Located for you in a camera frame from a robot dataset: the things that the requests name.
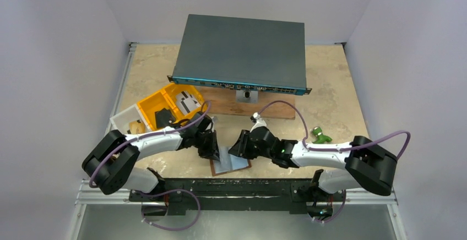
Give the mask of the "brown leather card holder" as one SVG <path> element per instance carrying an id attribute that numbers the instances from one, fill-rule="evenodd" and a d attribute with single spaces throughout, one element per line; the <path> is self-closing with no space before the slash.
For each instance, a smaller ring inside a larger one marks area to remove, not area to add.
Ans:
<path id="1" fill-rule="evenodd" d="M 251 168 L 250 160 L 229 154 L 229 148 L 229 146 L 221 146 L 219 148 L 219 160 L 210 160 L 212 176 Z"/>

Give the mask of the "orange credit card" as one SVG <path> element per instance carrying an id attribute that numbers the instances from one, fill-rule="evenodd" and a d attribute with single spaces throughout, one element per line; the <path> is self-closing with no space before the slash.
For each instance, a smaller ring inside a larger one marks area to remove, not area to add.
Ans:
<path id="1" fill-rule="evenodd" d="M 143 134 L 146 132 L 145 124 L 141 120 L 132 121 L 128 125 L 128 134 Z"/>

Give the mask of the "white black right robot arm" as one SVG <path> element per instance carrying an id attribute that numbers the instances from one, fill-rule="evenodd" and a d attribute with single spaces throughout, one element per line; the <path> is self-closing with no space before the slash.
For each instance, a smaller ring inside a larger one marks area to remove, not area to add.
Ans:
<path id="1" fill-rule="evenodd" d="M 229 154 L 250 160 L 266 157 L 281 168 L 319 166 L 313 178 L 327 194 L 363 188 L 389 196 L 398 163 L 394 154 L 363 136 L 341 144 L 307 144 L 279 139 L 267 127 L 243 130 Z"/>

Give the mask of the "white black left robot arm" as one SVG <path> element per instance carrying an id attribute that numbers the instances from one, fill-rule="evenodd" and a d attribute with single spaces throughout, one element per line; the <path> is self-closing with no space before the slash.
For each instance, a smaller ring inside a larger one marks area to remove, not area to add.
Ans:
<path id="1" fill-rule="evenodd" d="M 99 188 L 105 195 L 120 189 L 159 194 L 164 190 L 164 179 L 152 168 L 137 168 L 136 162 L 161 152 L 191 147 L 197 149 L 201 158 L 219 159 L 212 119 L 201 112 L 191 119 L 146 134 L 122 134 L 112 130 L 84 159 L 82 169 L 90 177 L 90 186 Z"/>

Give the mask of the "white cards in bin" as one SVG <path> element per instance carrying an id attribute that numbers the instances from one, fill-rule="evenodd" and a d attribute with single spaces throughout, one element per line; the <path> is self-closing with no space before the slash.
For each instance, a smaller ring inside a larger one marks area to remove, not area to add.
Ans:
<path id="1" fill-rule="evenodd" d="M 184 116 L 201 107 L 199 101 L 188 91 L 181 91 L 176 95 L 176 106 Z"/>

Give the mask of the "black card in bin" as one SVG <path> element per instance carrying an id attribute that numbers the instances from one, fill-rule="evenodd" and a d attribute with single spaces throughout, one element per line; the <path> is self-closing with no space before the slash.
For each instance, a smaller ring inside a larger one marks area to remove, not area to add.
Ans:
<path id="1" fill-rule="evenodd" d="M 163 108 L 155 112 L 156 129 L 161 129 L 170 126 L 175 121 L 176 119 L 172 114 L 172 111 L 167 108 Z"/>

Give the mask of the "brown wooden board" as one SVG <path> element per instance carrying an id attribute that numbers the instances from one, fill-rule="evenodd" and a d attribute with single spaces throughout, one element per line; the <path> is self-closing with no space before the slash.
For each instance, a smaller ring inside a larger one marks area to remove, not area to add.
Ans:
<path id="1" fill-rule="evenodd" d="M 235 90 L 198 86 L 197 90 L 205 100 L 211 101 L 210 112 L 214 114 L 236 115 L 250 117 L 267 104 L 282 100 L 295 104 L 295 95 L 259 92 L 256 103 L 241 102 L 237 99 Z M 294 119 L 295 110 L 284 103 L 275 103 L 261 113 L 263 118 Z"/>

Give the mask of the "yellow plastic bin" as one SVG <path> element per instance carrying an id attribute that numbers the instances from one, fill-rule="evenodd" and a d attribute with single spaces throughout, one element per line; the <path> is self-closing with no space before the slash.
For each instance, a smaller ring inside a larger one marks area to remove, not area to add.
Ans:
<path id="1" fill-rule="evenodd" d="M 194 86 L 175 83 L 170 83 L 149 95 L 148 97 L 137 102 L 137 106 L 142 112 L 142 115 L 151 130 L 158 130 L 156 129 L 155 125 L 155 112 L 163 108 L 167 108 L 172 111 L 172 114 L 176 119 L 175 122 L 178 122 L 182 119 L 188 119 L 196 112 L 200 111 L 201 107 L 195 111 L 192 111 L 186 116 L 182 114 L 182 112 L 176 106 L 176 95 L 178 95 L 181 91 L 188 91 L 199 101 L 201 105 L 204 103 L 204 99 L 201 93 Z"/>

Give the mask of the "green toy figure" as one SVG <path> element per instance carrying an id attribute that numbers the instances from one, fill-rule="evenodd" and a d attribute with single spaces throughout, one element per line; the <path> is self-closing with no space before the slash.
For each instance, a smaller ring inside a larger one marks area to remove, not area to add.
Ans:
<path id="1" fill-rule="evenodd" d="M 313 141 L 314 144 L 325 144 L 333 141 L 330 136 L 323 133 L 319 126 L 314 127 L 310 132 L 316 138 L 315 141 Z"/>

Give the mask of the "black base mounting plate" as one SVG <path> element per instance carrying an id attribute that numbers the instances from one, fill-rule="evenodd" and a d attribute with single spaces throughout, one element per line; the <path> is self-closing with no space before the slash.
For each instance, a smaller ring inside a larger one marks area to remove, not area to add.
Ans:
<path id="1" fill-rule="evenodd" d="M 162 193 L 142 195 L 133 190 L 131 202 L 161 203 L 169 215 L 184 215 L 188 210 L 212 211 L 287 211 L 326 219 L 333 213 L 330 196 L 310 178 L 167 178 Z"/>

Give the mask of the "white plastic bin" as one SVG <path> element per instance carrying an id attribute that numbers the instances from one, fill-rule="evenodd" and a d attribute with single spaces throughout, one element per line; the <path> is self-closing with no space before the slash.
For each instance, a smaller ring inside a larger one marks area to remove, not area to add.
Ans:
<path id="1" fill-rule="evenodd" d="M 146 133 L 149 132 L 150 128 L 136 104 L 131 105 L 127 109 L 110 118 L 112 129 L 117 129 L 122 134 L 128 134 L 127 130 L 129 123 L 136 120 L 141 120 L 145 124 Z"/>

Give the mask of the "grey blue network switch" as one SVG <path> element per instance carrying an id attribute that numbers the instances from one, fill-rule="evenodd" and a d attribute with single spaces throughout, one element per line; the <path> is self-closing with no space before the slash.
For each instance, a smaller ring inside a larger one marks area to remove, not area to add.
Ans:
<path id="1" fill-rule="evenodd" d="M 190 14 L 175 84 L 308 95 L 305 24 Z"/>

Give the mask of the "aluminium frame rail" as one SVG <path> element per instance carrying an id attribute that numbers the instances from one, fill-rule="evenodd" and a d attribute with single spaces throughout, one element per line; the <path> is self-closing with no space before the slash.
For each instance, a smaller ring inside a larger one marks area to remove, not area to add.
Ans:
<path id="1" fill-rule="evenodd" d="M 112 129 L 112 123 L 110 121 L 110 118 L 113 117 L 118 112 L 118 109 L 120 107 L 122 92 L 123 92 L 124 87 L 126 85 L 128 73 L 129 73 L 129 71 L 131 69 L 131 64 L 133 62 L 134 54 L 136 52 L 138 44 L 139 44 L 138 42 L 130 42 L 129 43 L 128 54 L 127 54 L 126 58 L 124 59 L 125 62 L 124 62 L 124 66 L 123 66 L 123 73 L 122 73 L 121 78 L 120 78 L 120 83 L 119 83 L 119 85 L 117 87 L 116 98 L 115 98 L 115 101 L 113 103 L 112 109 L 110 111 L 110 115 L 109 115 L 109 119 L 107 121 L 107 127 L 105 129 L 104 135 L 106 135 Z"/>

